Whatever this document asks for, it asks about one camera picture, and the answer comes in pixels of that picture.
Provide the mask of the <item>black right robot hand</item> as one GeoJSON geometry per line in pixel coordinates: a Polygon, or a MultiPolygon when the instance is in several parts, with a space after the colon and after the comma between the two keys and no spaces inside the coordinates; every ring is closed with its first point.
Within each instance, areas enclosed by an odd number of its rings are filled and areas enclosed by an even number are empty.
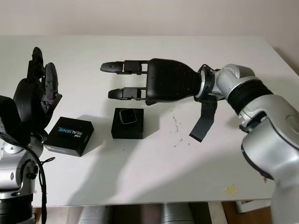
{"type": "Polygon", "coordinates": [[[144,100],[146,105],[153,105],[179,101],[200,92],[200,74],[175,60],[153,58],[149,61],[107,62],[101,65],[100,70],[118,75],[147,75],[145,87],[110,90],[110,99],[144,100]]]}

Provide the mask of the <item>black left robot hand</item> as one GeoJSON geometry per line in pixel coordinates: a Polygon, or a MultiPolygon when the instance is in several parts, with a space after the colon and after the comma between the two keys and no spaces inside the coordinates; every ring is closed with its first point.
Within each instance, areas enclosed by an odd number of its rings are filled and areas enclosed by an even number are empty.
{"type": "Polygon", "coordinates": [[[14,101],[25,129],[29,133],[46,138],[45,128],[61,98],[54,63],[44,65],[41,49],[34,47],[32,59],[28,63],[27,77],[19,82],[14,94],[14,101]]]}

